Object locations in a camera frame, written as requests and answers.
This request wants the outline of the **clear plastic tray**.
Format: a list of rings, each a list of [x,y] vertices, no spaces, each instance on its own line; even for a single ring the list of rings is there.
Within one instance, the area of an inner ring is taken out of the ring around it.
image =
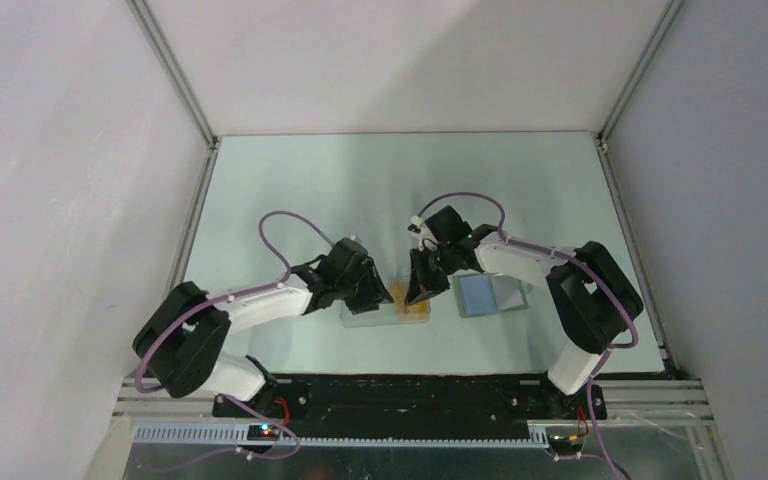
[[[382,303],[376,310],[353,314],[345,304],[341,305],[340,320],[345,328],[367,328],[424,323],[430,319],[431,304],[423,301],[408,306],[405,303],[409,277],[400,276],[389,280],[388,291],[393,303]]]

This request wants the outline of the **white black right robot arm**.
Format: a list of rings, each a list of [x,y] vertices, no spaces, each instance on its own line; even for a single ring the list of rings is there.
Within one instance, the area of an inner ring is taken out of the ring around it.
[[[634,327],[644,303],[609,250],[589,241],[568,250],[544,247],[508,235],[497,225],[472,227],[451,206],[422,218],[408,230],[417,245],[410,251],[410,281],[405,302],[413,305],[447,291],[461,271],[506,276],[548,291],[567,339],[541,392],[545,411],[566,418],[582,403],[580,389],[603,357],[629,332],[629,347],[639,341]]]

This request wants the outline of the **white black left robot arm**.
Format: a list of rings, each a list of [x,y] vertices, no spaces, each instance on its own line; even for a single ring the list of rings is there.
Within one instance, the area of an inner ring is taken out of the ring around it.
[[[140,359],[135,387],[143,394],[165,391],[172,398],[209,391],[237,399],[252,416],[264,416],[276,403],[269,373],[250,355],[224,353],[230,336],[336,302],[363,314],[392,301],[374,259],[351,238],[264,285],[211,294],[192,281],[180,283],[133,340]]]

